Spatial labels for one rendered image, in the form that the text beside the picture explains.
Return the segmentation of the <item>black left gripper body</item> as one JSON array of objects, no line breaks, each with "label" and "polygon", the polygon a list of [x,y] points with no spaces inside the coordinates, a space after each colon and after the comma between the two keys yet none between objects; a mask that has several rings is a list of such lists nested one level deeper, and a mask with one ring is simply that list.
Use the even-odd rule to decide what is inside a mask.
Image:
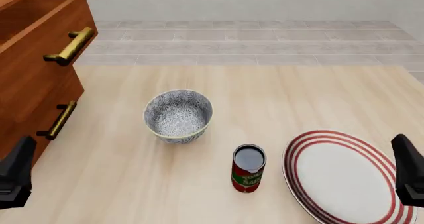
[{"label": "black left gripper body", "polygon": [[24,207],[32,193],[30,182],[20,184],[10,180],[0,181],[0,208]]}]

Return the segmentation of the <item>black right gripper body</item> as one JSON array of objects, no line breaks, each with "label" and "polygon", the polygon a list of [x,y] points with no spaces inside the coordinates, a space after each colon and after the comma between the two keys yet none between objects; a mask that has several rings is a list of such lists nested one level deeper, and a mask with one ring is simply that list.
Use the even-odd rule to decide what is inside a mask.
[{"label": "black right gripper body", "polygon": [[396,186],[396,194],[401,203],[410,207],[424,207],[424,192],[416,192],[408,184]]}]

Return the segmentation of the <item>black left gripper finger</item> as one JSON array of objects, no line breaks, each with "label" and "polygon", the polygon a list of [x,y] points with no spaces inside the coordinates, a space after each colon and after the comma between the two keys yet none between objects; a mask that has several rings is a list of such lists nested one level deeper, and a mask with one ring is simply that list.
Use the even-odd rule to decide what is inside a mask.
[{"label": "black left gripper finger", "polygon": [[29,178],[36,141],[31,136],[23,136],[12,151],[0,161],[0,177]]}]

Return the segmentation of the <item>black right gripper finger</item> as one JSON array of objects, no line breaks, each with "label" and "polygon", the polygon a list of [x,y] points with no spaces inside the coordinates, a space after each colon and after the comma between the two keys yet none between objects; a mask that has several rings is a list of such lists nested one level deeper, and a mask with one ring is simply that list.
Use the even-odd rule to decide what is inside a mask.
[{"label": "black right gripper finger", "polygon": [[404,134],[396,135],[391,144],[396,162],[396,184],[424,185],[424,156]]}]

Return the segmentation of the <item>white plate with red rings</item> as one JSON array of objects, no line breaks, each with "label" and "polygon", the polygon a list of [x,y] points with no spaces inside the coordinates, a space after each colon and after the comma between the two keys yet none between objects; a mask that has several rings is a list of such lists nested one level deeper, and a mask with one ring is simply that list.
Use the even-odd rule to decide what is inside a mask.
[{"label": "white plate with red rings", "polygon": [[320,224],[415,224],[418,208],[396,194],[396,166],[375,146],[343,132],[311,130],[282,154],[286,184]]}]

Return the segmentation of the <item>red tomato sauce tin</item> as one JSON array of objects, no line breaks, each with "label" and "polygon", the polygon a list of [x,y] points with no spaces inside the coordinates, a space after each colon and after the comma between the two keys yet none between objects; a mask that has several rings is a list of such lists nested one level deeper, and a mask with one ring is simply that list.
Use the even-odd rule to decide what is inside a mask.
[{"label": "red tomato sauce tin", "polygon": [[231,182],[242,193],[255,192],[261,182],[267,157],[259,146],[244,144],[232,156]]}]

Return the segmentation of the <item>blue-white patterned bowl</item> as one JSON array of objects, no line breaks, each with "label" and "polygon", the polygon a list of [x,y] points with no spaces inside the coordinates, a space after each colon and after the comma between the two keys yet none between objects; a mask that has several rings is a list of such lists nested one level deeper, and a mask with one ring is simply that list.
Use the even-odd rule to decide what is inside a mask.
[{"label": "blue-white patterned bowl", "polygon": [[146,105],[146,126],[160,140],[187,144],[197,140],[209,126],[213,106],[208,98],[194,90],[176,89],[158,94]]}]

